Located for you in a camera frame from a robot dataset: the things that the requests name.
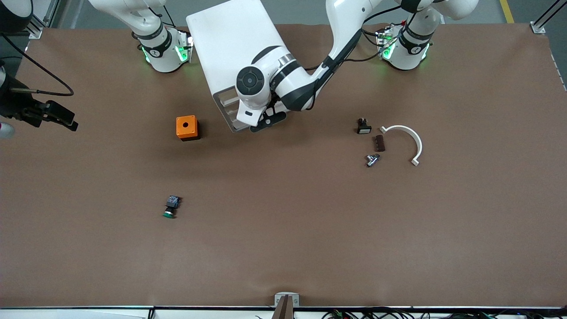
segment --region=white curved handle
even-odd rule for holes
[[[420,136],[416,133],[416,131],[412,130],[411,128],[407,127],[407,126],[403,126],[403,125],[394,125],[394,126],[390,126],[388,128],[385,127],[381,127],[380,131],[382,131],[382,133],[386,133],[391,129],[399,129],[400,131],[404,131],[407,134],[411,135],[413,137],[413,139],[416,141],[417,144],[417,154],[413,157],[412,159],[412,164],[414,164],[415,166],[419,165],[419,161],[417,160],[417,158],[421,155],[421,151],[423,150],[423,144],[421,143],[421,138]]]

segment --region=green light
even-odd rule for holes
[[[185,62],[187,61],[187,53],[182,53],[185,52],[185,49],[183,49],[183,47],[175,47],[176,51],[177,51],[177,55],[179,56],[179,59],[181,60],[181,62]]]
[[[146,49],[144,49],[143,47],[142,47],[142,52],[143,52],[143,55],[146,56],[146,61],[147,61],[148,63],[151,63],[151,62],[150,62],[150,58],[147,57]]]
[[[392,52],[393,50],[396,48],[396,44],[392,44],[389,48],[387,48],[384,53],[382,53],[382,56],[386,59],[389,60],[390,57],[392,56]]]
[[[427,44],[427,46],[424,49],[424,55],[421,56],[421,59],[425,59],[425,56],[427,55],[427,49],[429,49],[429,44]]]

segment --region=orange box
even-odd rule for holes
[[[194,141],[201,138],[199,135],[199,121],[197,121],[197,117],[194,115],[178,117],[175,128],[177,137],[181,141]]]

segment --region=brown table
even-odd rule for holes
[[[278,26],[319,63],[328,26]],[[47,29],[29,53],[75,90],[79,130],[0,141],[1,305],[559,306],[567,108],[526,24],[443,25],[416,70],[343,65],[315,108],[231,133],[198,64],[151,69],[128,30]],[[373,53],[365,40],[353,57]],[[18,78],[62,90],[25,61]],[[48,96],[37,96],[49,99]],[[204,138],[181,142],[175,117]],[[373,168],[373,125],[385,135]],[[168,195],[184,198],[176,220]]]

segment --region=yellow line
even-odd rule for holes
[[[504,11],[504,16],[506,17],[507,23],[514,23],[514,17],[512,17],[512,12],[510,11],[510,6],[507,0],[500,0],[500,5],[502,6],[502,11]]]

